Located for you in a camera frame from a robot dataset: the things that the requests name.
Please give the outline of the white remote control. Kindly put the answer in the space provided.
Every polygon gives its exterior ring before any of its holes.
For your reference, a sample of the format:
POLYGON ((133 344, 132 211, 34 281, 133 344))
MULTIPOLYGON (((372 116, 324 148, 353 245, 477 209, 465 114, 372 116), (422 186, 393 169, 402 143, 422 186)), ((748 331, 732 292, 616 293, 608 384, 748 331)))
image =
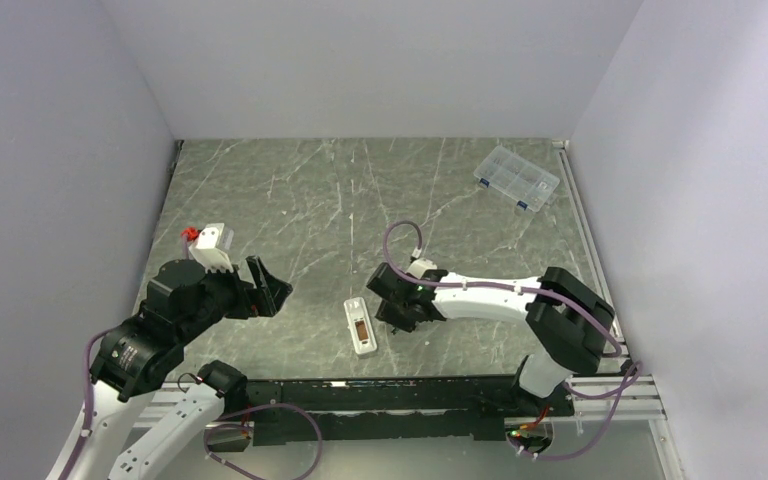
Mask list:
POLYGON ((378 344, 365 300, 362 297, 350 298, 344 301, 343 307, 356 355, 364 357, 375 353, 378 344))

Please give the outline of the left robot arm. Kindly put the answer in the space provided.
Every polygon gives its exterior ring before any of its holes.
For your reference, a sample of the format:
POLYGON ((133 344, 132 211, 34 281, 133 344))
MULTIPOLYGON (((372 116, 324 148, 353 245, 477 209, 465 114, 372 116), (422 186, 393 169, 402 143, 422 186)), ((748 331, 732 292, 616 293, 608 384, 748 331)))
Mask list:
POLYGON ((212 361, 173 411, 132 446, 126 444, 140 415, 184 360, 185 348, 223 319, 275 316, 293 292, 257 256, 238 266, 208 268, 193 259, 172 260, 148 282, 137 312, 93 336, 83 357, 83 404, 51 479, 150 479, 208 423, 232 420, 247 406, 247 378, 212 361))

